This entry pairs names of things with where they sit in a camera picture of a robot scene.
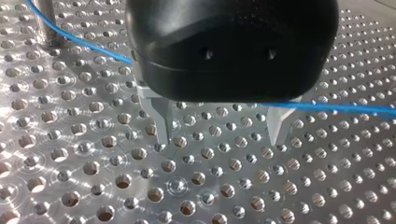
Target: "aluminum breadboard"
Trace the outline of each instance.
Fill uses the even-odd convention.
[[[129,55],[124,2],[56,1],[57,23]],[[340,16],[312,100],[395,106],[394,30]],[[271,147],[264,107],[178,102],[160,146],[132,67],[35,32],[0,1],[0,223],[396,222],[396,118],[301,113]]]

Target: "blue cable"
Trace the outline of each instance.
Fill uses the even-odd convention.
[[[62,30],[61,28],[59,28],[55,23],[53,23],[50,19],[48,19],[43,13],[40,12],[40,10],[35,6],[35,4],[32,2],[32,0],[26,0],[26,3],[29,5],[29,7],[33,10],[33,12],[39,16],[41,18],[41,20],[43,20],[43,22],[45,22],[52,30],[54,30],[55,32],[57,32],[58,34],[66,37],[67,39],[70,39],[72,41],[74,41],[77,44],[80,44],[82,46],[86,46],[90,49],[96,50],[100,53],[103,53],[105,55],[108,55],[118,61],[124,62],[124,63],[128,63],[128,64],[132,64],[131,60],[121,54],[115,53],[113,51],[107,50],[107,49],[102,49],[98,46],[96,46],[95,44],[88,42],[86,40],[83,40],[81,38],[78,38],[74,35],[71,35],[69,33],[67,33],[66,31]]]
[[[284,103],[264,103],[264,106],[274,106],[282,108],[295,108],[303,111],[338,111],[343,113],[360,113],[380,116],[396,116],[396,110],[383,105],[328,105],[310,104],[307,102],[284,102]]]
[[[66,31],[59,28],[56,24],[54,24],[50,19],[48,19],[44,14],[38,10],[38,8],[33,4],[32,0],[26,0],[26,3],[30,6],[33,12],[39,16],[52,30],[57,32],[58,34],[70,39],[82,46],[89,47],[90,49],[96,50],[100,53],[103,53],[109,57],[112,57],[118,61],[132,64],[131,60],[121,54],[112,52],[107,49],[99,48],[93,43],[78,38],[74,35],[67,33]],[[282,108],[295,108],[297,110],[303,111],[332,111],[336,110],[344,113],[364,113],[364,114],[374,114],[374,115],[382,115],[382,116],[396,116],[396,110],[390,108],[389,106],[382,105],[328,105],[328,104],[310,104],[305,102],[283,102],[283,103],[262,103],[260,105],[264,106],[275,106]]]

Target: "hole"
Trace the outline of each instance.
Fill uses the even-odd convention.
[[[38,90],[43,90],[48,87],[49,83],[46,79],[37,79],[33,82],[33,86]]]
[[[205,137],[203,133],[193,133],[192,138],[195,139],[195,141],[202,141]]]
[[[120,189],[126,189],[131,184],[131,177],[128,175],[118,175],[116,177],[116,185]]]
[[[23,89],[23,85],[21,83],[12,84],[9,86],[9,90],[12,92],[18,92]]]
[[[116,93],[119,90],[119,87],[114,83],[107,83],[105,85],[105,90],[108,93]]]
[[[144,168],[141,172],[140,175],[145,178],[149,179],[154,176],[154,171],[151,168]]]
[[[95,125],[98,129],[107,129],[111,126],[111,120],[106,118],[99,118],[95,121]]]
[[[139,135],[137,134],[137,132],[131,131],[125,134],[126,139],[130,140],[130,141],[134,141],[135,139],[137,139],[139,137]]]
[[[273,152],[273,150],[271,148],[264,147],[264,148],[262,148],[262,156],[265,159],[270,160],[270,159],[272,159],[274,157],[274,152]]]
[[[61,161],[66,160],[68,155],[69,154],[65,148],[55,148],[50,153],[50,157],[52,158],[53,161],[56,161],[56,162],[61,162]]]
[[[187,115],[187,116],[184,116],[183,121],[186,124],[186,126],[190,127],[190,126],[193,126],[197,120],[194,116]]]
[[[17,99],[11,103],[11,106],[15,110],[23,110],[28,106],[28,103],[24,99]]]
[[[247,161],[252,164],[256,163],[256,161],[257,161],[257,157],[252,154],[247,154],[246,158],[247,158]]]
[[[52,111],[46,111],[43,114],[41,114],[41,119],[46,122],[46,123],[52,123],[55,121],[58,117],[56,116],[55,112]]]
[[[49,140],[55,141],[61,138],[61,131],[53,129],[53,130],[49,130],[49,132],[47,133],[47,137]]]
[[[30,71],[32,71],[33,73],[40,73],[44,71],[44,67],[41,65],[35,65],[30,68]]]
[[[279,202],[280,200],[280,193],[277,192],[276,190],[270,190],[268,195],[274,202]]]
[[[95,87],[85,88],[83,94],[86,96],[93,96],[96,94],[96,88]]]
[[[24,127],[26,127],[26,126],[28,126],[29,125],[29,123],[30,123],[30,118],[29,117],[22,117],[22,118],[19,118],[19,119],[17,119],[17,125],[18,125],[18,127],[21,127],[21,128],[24,128]]]
[[[213,195],[211,192],[205,192],[201,196],[201,202],[204,205],[212,205],[216,200],[216,196]]]
[[[215,156],[215,152],[210,147],[204,147],[201,149],[201,156],[207,160],[212,160]]]
[[[270,175],[264,170],[259,170],[257,172],[257,179],[262,183],[267,183],[270,180]]]
[[[326,174],[322,170],[317,169],[317,170],[314,171],[314,177],[318,181],[324,181],[326,179]]]
[[[176,170],[176,163],[171,160],[166,160],[166,161],[163,161],[163,163],[161,164],[161,167],[163,168],[163,170],[166,173],[172,173]]]
[[[96,216],[99,220],[107,222],[113,218],[114,208],[112,206],[102,206],[96,211]]]
[[[22,136],[19,140],[18,140],[20,147],[23,148],[30,148],[33,147],[35,145],[35,136],[31,135],[31,134],[26,134],[24,136]]]
[[[289,180],[283,184],[283,190],[289,195],[295,195],[298,191],[297,186]]]
[[[276,175],[283,175],[285,173],[285,169],[280,165],[274,165],[272,169]]]
[[[8,77],[17,77],[21,74],[21,70],[19,68],[8,68],[6,70],[6,76]]]
[[[52,64],[52,68],[56,71],[62,71],[66,68],[66,64],[64,62],[55,62]]]
[[[72,175],[72,173],[68,170],[64,170],[64,171],[60,171],[57,175],[56,178],[61,181],[61,182],[66,182],[67,180],[69,180],[70,176]]]
[[[5,224],[17,224],[20,222],[21,215],[16,211],[6,211],[0,218]]]
[[[225,198],[232,198],[235,195],[235,188],[232,185],[225,184],[220,188],[220,192]]]
[[[195,162],[195,158],[192,155],[184,156],[183,157],[183,162],[188,164],[188,165],[192,165]]]
[[[201,114],[203,119],[212,119],[212,114],[211,113],[207,113],[207,112],[203,112]]]
[[[144,110],[140,110],[139,111],[139,118],[146,119],[148,117],[149,117],[149,115]],[[151,134],[152,132],[148,132],[148,130],[146,130],[146,132],[147,132],[148,135],[155,135],[156,134],[155,132],[154,132],[154,134]]]
[[[282,221],[285,223],[293,223],[294,220],[296,219],[294,216],[294,213],[291,212],[289,209],[282,209],[282,211],[280,211],[280,217],[282,218]]]
[[[91,81],[92,75],[91,75],[91,73],[89,73],[89,72],[81,72],[81,73],[79,74],[78,78],[79,78],[79,80],[81,80],[81,81],[88,82],[88,81]]]
[[[158,203],[163,199],[163,190],[160,188],[152,188],[148,191],[148,198],[154,203]]]
[[[241,123],[245,127],[251,127],[253,125],[253,120],[251,120],[250,118],[247,118],[247,117],[242,117],[241,118]]]
[[[122,157],[121,156],[113,156],[108,159],[111,165],[113,166],[118,166],[122,163]]]
[[[353,216],[352,209],[349,206],[345,205],[345,204],[341,205],[339,207],[338,211],[345,218],[351,218]]]
[[[88,161],[82,167],[84,174],[96,175],[99,172],[99,163],[97,161]]]
[[[118,120],[120,124],[128,124],[129,122],[131,122],[131,119],[132,119],[131,115],[126,113],[119,114],[118,116]]]
[[[15,189],[11,187],[5,187],[0,189],[0,199],[5,200],[9,197],[12,196],[12,193],[14,193]]]
[[[206,180],[206,177],[203,173],[195,172],[191,181],[192,181],[192,183],[194,183],[194,185],[201,186],[205,183],[205,180]]]
[[[0,178],[6,177],[11,173],[11,164],[8,162],[0,163]]]
[[[77,107],[72,107],[72,108],[68,108],[68,109],[67,109],[67,114],[68,114],[70,117],[78,116],[78,115],[80,115],[81,113],[82,113],[82,111],[81,111],[79,108],[77,108]]]
[[[31,178],[27,182],[27,188],[32,192],[32,193],[38,193],[41,190],[43,190],[46,187],[46,179],[44,177],[35,177]]]
[[[14,48],[15,44],[12,40],[5,40],[5,41],[1,42],[0,46],[3,49],[12,49],[12,48]]]
[[[30,60],[37,60],[38,58],[40,58],[40,53],[38,51],[28,51],[26,53],[26,58]]]
[[[115,136],[109,135],[102,138],[102,145],[104,147],[114,147],[117,144],[117,138]]]
[[[248,145],[248,140],[241,136],[237,136],[234,141],[238,147],[246,147]]]
[[[224,174],[223,170],[219,166],[214,166],[210,169],[210,173],[215,176],[222,176]]]
[[[158,220],[163,224],[170,223],[172,221],[172,213],[168,211],[161,211],[161,213],[158,215]]]
[[[100,196],[105,191],[105,185],[103,184],[95,184],[91,187],[91,194],[94,196]]]
[[[205,60],[210,60],[213,58],[213,50],[209,48],[203,48],[201,49],[201,55]]]
[[[132,150],[132,158],[134,158],[137,161],[141,161],[147,157],[148,153],[146,152],[145,149],[141,147],[136,147]]]
[[[37,203],[33,209],[36,214],[38,214],[39,216],[42,216],[49,211],[50,204],[49,203]]]
[[[250,189],[252,186],[251,180],[247,178],[242,178],[239,180],[239,185],[244,189]]]
[[[123,105],[123,100],[122,99],[114,99],[111,104],[113,104],[113,106],[118,107],[118,106],[122,106]]]
[[[221,136],[221,128],[215,127],[215,126],[210,126],[209,133],[214,137],[219,137],[219,136]]]
[[[185,147],[187,145],[187,140],[185,137],[175,137],[174,144],[176,147]]]
[[[192,201],[183,201],[180,204],[180,212],[184,215],[184,216],[191,216],[192,214],[195,213],[195,203],[193,203]]]
[[[17,58],[15,57],[15,55],[8,54],[8,55],[4,56],[4,60],[9,63],[14,62],[16,59]]]
[[[119,73],[121,75],[125,75],[125,76],[130,75],[131,71],[132,71],[131,68],[125,66],[119,68]]]
[[[262,140],[262,135],[259,133],[252,133],[250,135],[251,139],[253,139],[254,141],[261,141]]]
[[[218,113],[219,116],[221,117],[227,117],[228,115],[228,109],[224,107],[218,107],[216,109],[216,112]]]
[[[63,91],[61,97],[64,101],[72,101],[76,99],[76,94],[73,91]]]
[[[230,149],[231,149],[231,147],[230,147],[230,145],[228,145],[227,143],[220,143],[219,144],[219,150],[221,151],[221,152],[228,152],[228,151],[230,151]]]
[[[127,198],[124,201],[124,206],[126,209],[135,209],[139,205],[139,200],[136,198]]]
[[[318,193],[314,194],[312,196],[312,202],[317,206],[317,207],[323,207],[324,204],[326,203],[326,200],[324,197]]]
[[[133,88],[136,86],[136,84],[133,81],[126,81],[125,86],[128,88]],[[139,103],[139,96],[137,94],[133,94],[131,98],[132,102],[134,102],[135,104]]]
[[[74,207],[78,204],[79,195],[77,192],[67,192],[62,196],[62,204],[66,207]]]
[[[31,157],[26,158],[26,160],[24,160],[23,165],[28,168],[29,167],[32,168],[32,167],[35,167],[37,165],[37,163],[38,163],[38,157],[31,156]]]
[[[230,168],[234,171],[240,171],[242,169],[242,162],[237,159],[231,159]]]
[[[73,124],[71,127],[72,134],[75,136],[81,136],[85,132],[87,132],[87,126],[85,124],[79,123],[79,124]]]
[[[49,55],[52,56],[52,57],[59,56],[60,54],[61,54],[61,50],[60,49],[52,49],[49,52]]]
[[[265,201],[258,196],[254,196],[250,201],[250,206],[257,212],[263,212],[265,208]]]
[[[290,160],[288,160],[286,164],[291,170],[300,169],[300,163],[294,158],[291,158]]]
[[[212,224],[227,224],[227,217],[224,216],[223,214],[220,213],[216,213],[213,217],[212,217]]]
[[[78,150],[78,153],[85,154],[85,153],[88,153],[91,150],[91,148],[92,148],[92,143],[86,142],[86,143],[79,144],[77,147],[77,150]]]
[[[61,76],[56,79],[56,82],[58,82],[59,85],[66,85],[70,83],[70,77],[66,76]]]
[[[49,102],[51,102],[51,97],[50,96],[48,96],[48,95],[42,95],[42,96],[39,96],[38,98],[37,98],[37,101],[41,104],[41,105],[47,105]]]
[[[378,196],[372,190],[367,190],[364,192],[364,196],[371,203],[376,203],[378,201]]]

